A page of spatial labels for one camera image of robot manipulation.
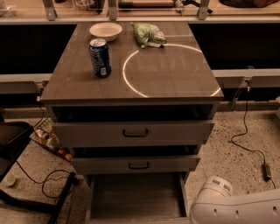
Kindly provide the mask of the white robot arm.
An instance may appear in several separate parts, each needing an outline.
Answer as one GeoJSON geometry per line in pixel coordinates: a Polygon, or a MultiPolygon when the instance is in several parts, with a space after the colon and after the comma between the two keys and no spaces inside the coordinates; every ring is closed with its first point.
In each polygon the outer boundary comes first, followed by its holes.
{"type": "Polygon", "coordinates": [[[280,224],[280,190],[233,196],[225,179],[209,177],[190,209],[191,224],[280,224]]]}

